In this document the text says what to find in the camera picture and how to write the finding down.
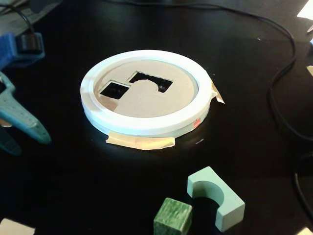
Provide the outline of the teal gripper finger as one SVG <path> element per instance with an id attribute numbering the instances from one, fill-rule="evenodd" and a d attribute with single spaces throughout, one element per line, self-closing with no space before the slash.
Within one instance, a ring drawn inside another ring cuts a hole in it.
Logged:
<path id="1" fill-rule="evenodd" d="M 0 148 L 14 156 L 19 156 L 22 153 L 20 146 L 3 127 L 0 127 Z"/>
<path id="2" fill-rule="evenodd" d="M 0 73 L 0 81 L 5 86 L 0 93 L 0 118 L 39 143 L 51 143 L 51 137 L 41 122 L 14 98 L 15 86 L 3 72 Z"/>

